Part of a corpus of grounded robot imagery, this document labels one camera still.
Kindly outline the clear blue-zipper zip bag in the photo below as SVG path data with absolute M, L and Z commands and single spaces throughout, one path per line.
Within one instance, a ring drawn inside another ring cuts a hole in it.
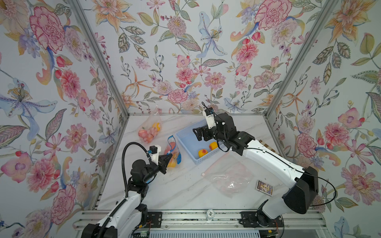
M 170 142 L 176 142 L 176 139 L 174 138 L 173 135 L 170 136 L 170 137 L 168 137 L 168 139 L 167 139 L 167 143 L 168 143 L 168 145 L 169 145 Z M 182 161 L 182 155 L 181 155 L 181 153 L 180 153 L 179 147 L 178 147 L 178 145 L 176 145 L 176 149 L 175 149 L 174 151 L 169 151 L 169 150 L 168 150 L 168 145 L 167 145 L 167 147 L 166 147 L 166 149 L 165 149 L 164 154 L 172 153 L 173 156 L 172 156 L 171 161 L 172 161 L 172 160 L 176 160 L 176 161 L 177 161 L 177 166 L 178 166 L 178 165 L 181 163 L 181 161 Z

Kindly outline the red peach with green stem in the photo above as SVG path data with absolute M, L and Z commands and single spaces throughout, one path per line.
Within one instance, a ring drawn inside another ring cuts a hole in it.
M 170 142 L 168 145 L 168 150 L 169 151 L 174 151 L 176 149 L 176 142 Z

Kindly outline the clear pink-zipper zip bag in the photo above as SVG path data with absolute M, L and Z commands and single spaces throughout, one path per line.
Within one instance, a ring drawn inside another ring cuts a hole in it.
M 144 144 L 150 144 L 158 136 L 158 134 L 161 132 L 161 131 L 157 132 L 156 129 L 154 129 L 152 127 L 152 125 L 154 123 L 161 123 L 161 126 L 162 126 L 162 120 L 161 120 L 161 116 L 160 116 L 160 110 L 158 109 L 158 107 L 156 107 L 151 112 L 151 114 L 149 115 L 148 119 L 146 121 L 144 121 L 140 125 L 140 127 L 138 128 L 138 131 L 139 130 L 147 130 L 147 132 L 149 133 L 149 136 L 146 139 L 141 139 L 139 137 L 139 139 L 141 140 L 142 143 L 144 143 Z

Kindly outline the clear pink bag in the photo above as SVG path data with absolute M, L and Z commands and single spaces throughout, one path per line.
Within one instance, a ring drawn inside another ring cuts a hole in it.
M 241 159 L 229 152 L 217 159 L 202 177 L 221 194 L 232 198 L 245 191 L 254 175 Z

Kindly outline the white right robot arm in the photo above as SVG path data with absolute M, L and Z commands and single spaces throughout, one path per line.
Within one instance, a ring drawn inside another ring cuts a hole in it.
M 312 167 L 306 169 L 287 161 L 262 145 L 254 136 L 245 131 L 238 131 L 233 118 L 226 113 L 215 114 L 211 108 L 202 113 L 206 125 L 194 128 L 197 140 L 214 139 L 223 143 L 229 150 L 258 163 L 275 175 L 288 188 L 279 198 L 264 201 L 254 217 L 260 226 L 289 212 L 306 214 L 318 191 L 318 173 Z

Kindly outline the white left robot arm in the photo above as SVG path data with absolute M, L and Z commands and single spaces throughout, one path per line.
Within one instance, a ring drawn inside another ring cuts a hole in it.
M 147 225 L 148 209 L 143 204 L 149 182 L 158 174 L 165 174 L 172 154 L 153 154 L 157 162 L 147 164 L 136 160 L 132 164 L 131 177 L 127 181 L 127 194 L 96 224 L 88 224 L 82 238 L 128 238 L 137 229 Z

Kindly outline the yellow red peach rear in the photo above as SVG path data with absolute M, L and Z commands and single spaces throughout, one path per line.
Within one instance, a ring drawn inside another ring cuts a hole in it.
M 217 142 L 212 142 L 210 145 L 209 145 L 209 149 L 211 151 L 215 150 L 216 148 L 218 148 L 218 144 Z

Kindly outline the yellow red peach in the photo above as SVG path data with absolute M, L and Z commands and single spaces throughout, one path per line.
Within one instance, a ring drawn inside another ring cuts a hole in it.
M 207 155 L 208 151 L 206 149 L 202 149 L 198 152 L 199 158 L 202 158 L 203 156 Z
M 209 149 L 211 151 L 215 150 L 216 148 L 218 148 L 218 144 L 217 142 L 212 142 L 210 145 L 209 145 Z

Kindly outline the yellow red peach front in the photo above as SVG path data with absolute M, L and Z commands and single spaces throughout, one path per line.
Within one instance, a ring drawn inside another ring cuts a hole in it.
M 198 152 L 199 158 L 202 158 L 203 156 L 207 155 L 208 151 L 206 149 L 202 149 Z

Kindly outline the light blue perforated basket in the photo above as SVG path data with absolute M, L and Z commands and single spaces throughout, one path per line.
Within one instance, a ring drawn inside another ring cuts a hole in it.
M 209 145 L 214 142 L 214 140 L 210 141 L 198 141 L 196 135 L 193 132 L 193 129 L 206 126 L 206 120 L 199 121 L 197 123 L 193 123 L 188 125 L 184 129 L 176 132 L 177 139 L 179 143 L 183 146 L 186 153 L 189 155 L 190 159 L 196 164 L 202 163 L 204 160 L 214 157 L 217 154 L 221 154 L 222 151 L 216 147 L 214 150 L 209 148 Z M 202 149 L 207 150 L 207 154 L 200 157 L 198 152 Z

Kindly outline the wooden chessboard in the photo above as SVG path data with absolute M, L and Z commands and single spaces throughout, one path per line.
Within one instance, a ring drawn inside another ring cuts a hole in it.
M 259 140 L 259 143 L 260 143 L 262 146 L 266 147 L 268 150 L 272 151 L 273 153 L 278 154 L 278 152 L 277 152 L 275 149 L 273 149 L 272 147 L 270 147 L 266 142 L 264 142 L 264 141 L 262 141 L 262 140 Z

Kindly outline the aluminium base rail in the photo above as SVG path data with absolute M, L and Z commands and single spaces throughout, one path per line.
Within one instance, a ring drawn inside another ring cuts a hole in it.
M 152 238 L 329 238 L 323 216 L 316 210 L 276 218 L 268 227 L 254 227 L 253 210 L 152 210 L 152 221 L 142 232 Z

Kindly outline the aluminium right corner post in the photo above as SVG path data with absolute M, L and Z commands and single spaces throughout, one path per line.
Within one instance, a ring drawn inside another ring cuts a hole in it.
M 268 107 L 267 111 L 264 113 L 265 119 L 269 119 L 270 116 L 275 112 L 275 109 L 277 105 L 279 104 L 281 98 L 283 97 L 285 90 L 287 89 L 288 85 L 290 84 L 291 80 L 293 79 L 295 73 L 297 72 L 299 66 L 302 64 L 309 50 L 312 48 L 319 33 L 323 29 L 323 25 L 327 21 L 328 17 L 330 16 L 332 8 L 334 8 L 336 5 L 337 5 L 337 1 L 325 1 L 317 19 L 315 20 L 310 30 L 309 36 L 306 38 L 304 44 L 298 51 L 295 57 L 295 60 L 290 66 L 290 69 L 288 70 L 288 72 L 286 73 L 286 76 L 280 88 L 278 89 L 277 93 L 275 94 L 275 97 L 273 98 L 272 103 Z

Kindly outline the aluminium corner post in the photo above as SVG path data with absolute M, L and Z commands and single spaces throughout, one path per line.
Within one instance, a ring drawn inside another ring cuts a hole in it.
M 280 88 L 278 89 L 277 93 L 275 94 L 275 97 L 273 98 L 272 103 L 268 107 L 267 111 L 264 113 L 265 119 L 269 119 L 270 116 L 275 112 L 275 109 L 277 105 L 279 104 L 281 98 L 283 97 L 285 90 L 287 89 L 288 85 L 290 84 L 291 80 L 293 79 L 295 73 L 297 72 L 299 66 L 302 64 L 309 50 L 312 48 L 319 33 L 323 29 L 323 25 L 327 21 L 328 17 L 330 16 L 332 8 L 334 8 L 336 5 L 337 5 L 337 1 L 325 1 L 317 19 L 315 20 L 310 30 L 309 36 L 306 38 L 304 44 L 298 51 L 295 57 L 295 60 L 290 66 L 290 69 L 288 70 L 288 72 L 286 73 L 286 76 Z
M 106 81 L 109 83 L 111 87 L 111 91 L 115 96 L 116 102 L 118 104 L 118 107 L 121 113 L 124 115 L 126 119 L 129 119 L 130 114 L 128 112 L 128 109 L 126 108 L 125 103 L 122 99 L 122 96 L 117 88 L 117 85 L 112 76 L 111 70 L 102 55 L 101 48 L 99 47 L 96 37 L 94 35 L 94 32 L 92 31 L 91 26 L 87 21 L 86 15 L 84 13 L 83 8 L 81 7 L 80 2 L 74 1 L 74 0 L 68 0 L 68 4 L 71 10 L 73 11 L 75 18 L 78 21 L 80 27 L 82 27 L 84 30 L 85 37 L 91 49 L 94 52 L 94 57 L 96 59 L 96 62 L 99 64 L 99 67 L 101 68 L 102 72 L 105 75 Z

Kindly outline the aluminium left corner post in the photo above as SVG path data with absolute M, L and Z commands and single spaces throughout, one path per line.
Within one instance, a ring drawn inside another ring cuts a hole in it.
M 118 104 L 118 107 L 121 113 L 124 115 L 126 119 L 129 119 L 130 114 L 128 112 L 128 109 L 126 108 L 125 103 L 122 99 L 122 96 L 117 88 L 117 85 L 112 76 L 111 70 L 102 55 L 101 48 L 99 47 L 96 37 L 94 35 L 94 32 L 92 31 L 91 26 L 87 21 L 86 15 L 84 13 L 83 8 L 81 7 L 80 2 L 74 1 L 74 0 L 68 0 L 68 4 L 71 10 L 73 11 L 75 18 L 78 21 L 80 27 L 82 27 L 84 30 L 85 37 L 91 49 L 94 52 L 94 57 L 96 59 L 96 62 L 99 64 L 99 67 L 101 68 L 102 72 L 105 75 L 106 81 L 109 83 L 111 87 L 111 91 L 115 96 L 116 102 Z

